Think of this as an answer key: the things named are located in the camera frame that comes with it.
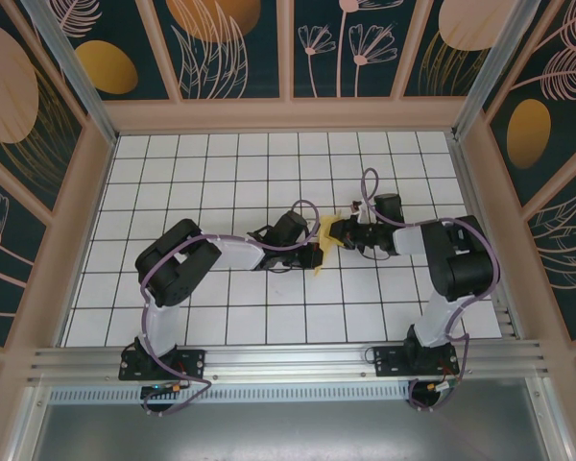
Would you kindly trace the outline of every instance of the white grid tile floor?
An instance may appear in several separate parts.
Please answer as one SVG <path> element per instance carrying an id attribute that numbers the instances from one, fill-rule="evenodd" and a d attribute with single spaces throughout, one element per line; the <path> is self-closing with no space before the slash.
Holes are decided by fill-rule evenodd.
<path id="1" fill-rule="evenodd" d="M 406 222 L 466 214 L 443 133 L 122 136 L 61 343 L 132 341 L 142 310 L 134 261 L 180 219 L 207 232 L 245 235 L 274 224 L 298 198 L 322 215 L 346 215 L 370 166 L 380 175 L 380 193 L 400 193 Z M 309 209 L 303 215 L 313 218 Z M 373 261 L 334 249 L 317 276 L 212 271 L 182 303 L 177 341 L 398 341 L 431 290 L 423 255 Z M 501 336 L 491 301 L 468 309 L 456 333 L 465 330 L 474 338 Z"/>

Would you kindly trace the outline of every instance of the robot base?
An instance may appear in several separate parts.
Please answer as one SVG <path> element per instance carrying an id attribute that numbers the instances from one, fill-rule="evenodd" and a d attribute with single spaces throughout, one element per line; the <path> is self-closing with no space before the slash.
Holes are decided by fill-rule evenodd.
<path id="1" fill-rule="evenodd" d="M 174 347 L 160 360 L 173 370 L 192 377 L 203 377 L 204 351 L 178 350 Z M 118 378 L 120 381 L 175 381 L 174 375 L 161 369 L 145 352 L 138 338 L 134 340 L 134 349 L 122 352 Z"/>
<path id="2" fill-rule="evenodd" d="M 460 371 L 454 346 L 423 347 L 414 326 L 410 326 L 402 346 L 374 347 L 373 360 L 376 376 L 441 376 L 443 365 L 454 375 Z"/>

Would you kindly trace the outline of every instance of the enclosure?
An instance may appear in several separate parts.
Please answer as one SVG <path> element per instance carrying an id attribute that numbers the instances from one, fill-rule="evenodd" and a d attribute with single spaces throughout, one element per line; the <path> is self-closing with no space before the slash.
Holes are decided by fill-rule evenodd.
<path id="1" fill-rule="evenodd" d="M 184 218 L 348 219 L 369 168 L 406 223 L 473 215 L 496 253 L 456 399 L 418 412 L 425 376 L 368 359 L 430 261 L 333 245 L 212 268 L 174 324 L 212 386 L 148 416 L 118 379 L 136 258 Z M 0 460 L 325 456 L 576 460 L 576 0 L 0 0 Z"/>

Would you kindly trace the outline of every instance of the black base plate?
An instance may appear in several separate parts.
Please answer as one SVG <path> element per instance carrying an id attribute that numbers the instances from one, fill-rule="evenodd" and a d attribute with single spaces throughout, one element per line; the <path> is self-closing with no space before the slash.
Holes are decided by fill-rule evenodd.
<path id="1" fill-rule="evenodd" d="M 455 375 L 459 374 L 458 360 L 450 360 L 451 356 L 457 356 L 454 347 L 447 347 L 443 361 L 446 367 Z M 380 346 L 373 348 L 373 360 L 375 361 L 376 376 L 441 376 L 444 374 L 439 364 L 426 370 L 413 370 L 407 360 L 403 346 Z"/>
<path id="2" fill-rule="evenodd" d="M 165 356 L 160 359 L 172 369 L 181 372 L 181 367 L 183 367 L 187 375 L 203 377 L 204 351 L 202 349 L 176 350 L 169 353 L 172 354 L 169 360 L 166 360 Z M 137 350 L 123 352 L 118 378 L 120 381 L 176 380 L 175 376 L 158 367 L 151 357 L 142 357 L 141 352 Z"/>

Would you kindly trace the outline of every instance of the yellow sponge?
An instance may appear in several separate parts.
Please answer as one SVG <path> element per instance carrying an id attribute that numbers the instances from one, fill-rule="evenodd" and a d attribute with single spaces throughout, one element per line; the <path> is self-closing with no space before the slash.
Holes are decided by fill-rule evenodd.
<path id="1" fill-rule="evenodd" d="M 330 232 L 330 226 L 333 223 L 336 223 L 337 221 L 339 221 L 340 219 L 342 219 L 342 218 L 339 214 L 336 214 L 334 216 L 322 216 L 320 218 L 320 230 L 318 232 L 318 244 L 320 245 L 320 249 L 323 251 L 323 265 L 324 265 L 324 260 L 326 259 L 326 255 L 328 253 L 330 253 L 330 250 L 333 248 L 333 245 L 339 245 L 340 247 L 344 246 L 344 244 L 342 242 L 340 242 L 339 240 L 328 235 L 328 233 Z M 322 267 L 323 266 L 318 266 L 316 268 L 316 271 L 314 272 L 315 276 L 318 275 L 318 273 L 320 272 L 320 269 Z"/>

